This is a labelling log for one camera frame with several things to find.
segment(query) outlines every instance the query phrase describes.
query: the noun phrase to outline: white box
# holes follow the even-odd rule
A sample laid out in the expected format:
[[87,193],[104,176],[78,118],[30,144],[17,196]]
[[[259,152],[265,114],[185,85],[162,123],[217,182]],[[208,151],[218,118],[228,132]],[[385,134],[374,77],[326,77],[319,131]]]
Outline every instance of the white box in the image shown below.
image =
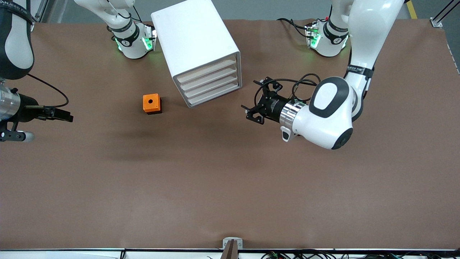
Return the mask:
[[242,87],[240,51],[211,0],[187,0],[151,16],[188,107]]

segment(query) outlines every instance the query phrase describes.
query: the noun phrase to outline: brown tabletop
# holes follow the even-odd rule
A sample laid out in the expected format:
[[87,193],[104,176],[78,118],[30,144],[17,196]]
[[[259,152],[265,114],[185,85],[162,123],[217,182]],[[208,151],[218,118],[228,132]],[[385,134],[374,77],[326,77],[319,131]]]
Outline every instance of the brown tabletop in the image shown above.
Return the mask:
[[[0,143],[0,248],[459,247],[460,77],[443,30],[396,21],[353,136],[331,151],[284,143],[240,105],[267,76],[342,76],[349,47],[324,58],[286,23],[225,23],[243,89],[193,109],[161,52],[129,60],[105,24],[37,24],[31,73],[75,121],[20,124],[32,143]],[[63,101],[29,77],[8,86]],[[142,111],[150,93],[163,114]]]

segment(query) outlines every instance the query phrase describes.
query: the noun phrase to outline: yellow stripe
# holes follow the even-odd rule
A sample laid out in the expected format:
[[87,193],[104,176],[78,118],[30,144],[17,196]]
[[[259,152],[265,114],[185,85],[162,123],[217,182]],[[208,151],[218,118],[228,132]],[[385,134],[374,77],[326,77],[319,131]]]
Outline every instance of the yellow stripe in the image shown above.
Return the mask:
[[409,9],[410,17],[412,19],[417,19],[417,14],[415,13],[414,5],[412,1],[407,2],[407,9]]

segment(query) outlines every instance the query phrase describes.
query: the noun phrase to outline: orange box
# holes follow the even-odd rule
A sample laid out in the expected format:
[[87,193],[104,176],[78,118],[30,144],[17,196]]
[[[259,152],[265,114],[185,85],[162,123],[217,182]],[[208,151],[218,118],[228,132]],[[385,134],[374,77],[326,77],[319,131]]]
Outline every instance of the orange box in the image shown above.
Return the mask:
[[143,97],[143,109],[147,114],[162,113],[161,98],[158,94],[146,94]]

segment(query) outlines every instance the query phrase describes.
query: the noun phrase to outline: brown table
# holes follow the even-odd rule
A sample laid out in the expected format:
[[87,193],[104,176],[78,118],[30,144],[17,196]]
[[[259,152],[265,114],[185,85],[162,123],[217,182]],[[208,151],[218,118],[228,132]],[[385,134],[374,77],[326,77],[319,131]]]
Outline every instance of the brown table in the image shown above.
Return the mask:
[[[459,246],[460,77],[443,30],[396,21],[352,138],[330,151],[284,143],[240,105],[254,79],[343,75],[349,48],[324,58],[281,22],[225,23],[243,89],[193,109],[161,52],[129,60],[104,24],[37,24],[32,74],[69,96],[75,121],[22,124],[33,143],[0,144],[0,248]],[[62,101],[31,78],[8,83]],[[150,93],[163,114],[142,111]]]

